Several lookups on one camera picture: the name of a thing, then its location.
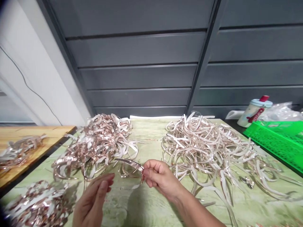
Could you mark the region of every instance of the plastic bag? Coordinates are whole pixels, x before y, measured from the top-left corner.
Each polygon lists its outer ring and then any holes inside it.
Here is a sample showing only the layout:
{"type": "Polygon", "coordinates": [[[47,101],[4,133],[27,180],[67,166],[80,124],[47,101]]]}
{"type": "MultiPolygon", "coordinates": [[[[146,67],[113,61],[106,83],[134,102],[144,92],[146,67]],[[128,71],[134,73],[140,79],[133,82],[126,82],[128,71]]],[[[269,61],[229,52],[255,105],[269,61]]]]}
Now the plastic bag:
{"type": "Polygon", "coordinates": [[[292,102],[284,102],[272,105],[266,109],[258,118],[260,121],[303,121],[300,112],[291,110],[292,102]]]}

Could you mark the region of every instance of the bottle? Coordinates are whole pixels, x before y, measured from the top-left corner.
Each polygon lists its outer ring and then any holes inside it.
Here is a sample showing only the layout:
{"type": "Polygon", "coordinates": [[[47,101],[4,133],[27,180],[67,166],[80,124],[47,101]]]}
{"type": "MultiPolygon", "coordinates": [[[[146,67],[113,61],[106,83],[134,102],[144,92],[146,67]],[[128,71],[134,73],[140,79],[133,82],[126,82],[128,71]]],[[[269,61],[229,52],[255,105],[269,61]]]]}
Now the bottle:
{"type": "Polygon", "coordinates": [[[237,124],[248,128],[253,121],[256,121],[265,108],[271,107],[272,102],[268,101],[269,96],[262,96],[260,99],[253,99],[237,124]]]}

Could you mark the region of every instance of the red bottle cap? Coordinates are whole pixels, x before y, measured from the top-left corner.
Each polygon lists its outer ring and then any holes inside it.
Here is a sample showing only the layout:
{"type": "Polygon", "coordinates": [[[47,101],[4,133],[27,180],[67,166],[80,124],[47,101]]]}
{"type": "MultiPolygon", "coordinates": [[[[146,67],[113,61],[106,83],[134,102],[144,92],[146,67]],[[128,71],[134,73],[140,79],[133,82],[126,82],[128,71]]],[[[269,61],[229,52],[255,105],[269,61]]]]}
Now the red bottle cap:
{"type": "Polygon", "coordinates": [[[259,101],[265,102],[265,101],[267,101],[268,99],[269,99],[269,96],[262,96],[262,97],[259,99],[259,101]]]}

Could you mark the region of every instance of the fingernail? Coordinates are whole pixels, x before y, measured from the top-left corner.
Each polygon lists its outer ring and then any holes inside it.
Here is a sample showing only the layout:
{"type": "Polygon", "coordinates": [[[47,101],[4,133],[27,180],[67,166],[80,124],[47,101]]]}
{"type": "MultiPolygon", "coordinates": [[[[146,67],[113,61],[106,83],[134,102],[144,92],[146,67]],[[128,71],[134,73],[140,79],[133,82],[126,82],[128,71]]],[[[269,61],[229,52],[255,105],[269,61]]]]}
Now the fingernail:
{"type": "Polygon", "coordinates": [[[107,189],[107,187],[108,187],[108,182],[107,182],[107,181],[102,181],[100,187],[101,187],[102,189],[107,189]]]}

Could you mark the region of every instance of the white pillar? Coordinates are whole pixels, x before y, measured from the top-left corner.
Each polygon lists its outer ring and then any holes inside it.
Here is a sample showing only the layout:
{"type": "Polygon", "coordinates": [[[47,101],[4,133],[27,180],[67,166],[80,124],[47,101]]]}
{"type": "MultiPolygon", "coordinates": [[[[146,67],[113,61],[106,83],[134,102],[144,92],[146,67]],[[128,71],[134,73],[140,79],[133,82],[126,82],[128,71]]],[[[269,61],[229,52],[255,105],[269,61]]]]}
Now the white pillar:
{"type": "Polygon", "coordinates": [[[35,0],[11,0],[3,7],[0,46],[49,106],[0,50],[0,90],[37,125],[84,125],[91,114],[35,0]]]}

